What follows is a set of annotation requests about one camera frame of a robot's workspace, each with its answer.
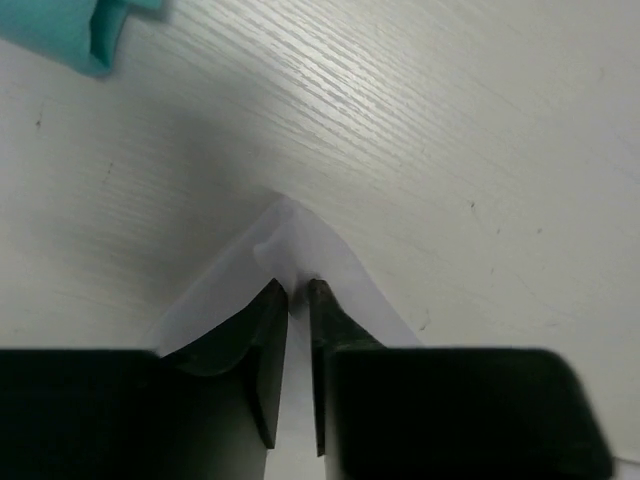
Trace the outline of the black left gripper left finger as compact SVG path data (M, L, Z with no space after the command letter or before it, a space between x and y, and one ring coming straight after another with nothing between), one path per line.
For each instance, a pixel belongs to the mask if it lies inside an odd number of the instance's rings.
M281 398L288 328L288 296L271 280L249 304L200 338L163 357L191 377L239 377L240 397L263 444L273 448Z

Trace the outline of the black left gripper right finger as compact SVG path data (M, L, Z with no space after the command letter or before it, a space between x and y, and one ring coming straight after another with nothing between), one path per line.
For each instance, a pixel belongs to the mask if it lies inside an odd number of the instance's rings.
M321 457L326 452L325 370L329 356L337 350L384 349L385 346L343 310L325 280L310 280L306 292L311 334L316 450Z

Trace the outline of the white t shirt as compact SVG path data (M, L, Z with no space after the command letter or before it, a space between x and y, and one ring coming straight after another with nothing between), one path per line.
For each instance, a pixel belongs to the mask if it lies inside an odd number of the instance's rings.
M259 437L239 377L191 377L163 357L246 307L288 296L276 444ZM326 452L316 450L306 287L325 280L384 349L326 362ZM635 479L573 366L538 344L421 341L346 243L315 214L272 203L167 310L144 479Z

